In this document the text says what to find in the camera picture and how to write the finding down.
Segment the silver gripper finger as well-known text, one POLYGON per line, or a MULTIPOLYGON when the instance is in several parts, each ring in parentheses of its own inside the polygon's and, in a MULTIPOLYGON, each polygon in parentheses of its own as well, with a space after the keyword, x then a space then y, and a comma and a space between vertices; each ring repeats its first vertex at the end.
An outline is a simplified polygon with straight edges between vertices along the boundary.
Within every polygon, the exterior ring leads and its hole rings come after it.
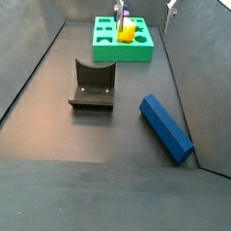
POLYGON ((168 29, 168 24, 171 20, 171 17, 174 14, 174 8, 176 7, 176 4, 178 3, 178 0, 171 0, 170 2, 167 3, 167 15, 166 15, 166 21, 164 22, 164 27, 163 27, 163 33, 167 32, 168 29))
POLYGON ((116 24, 118 26, 119 33, 123 32, 123 21, 124 21, 124 1, 123 0, 116 0, 117 3, 117 20, 116 24))

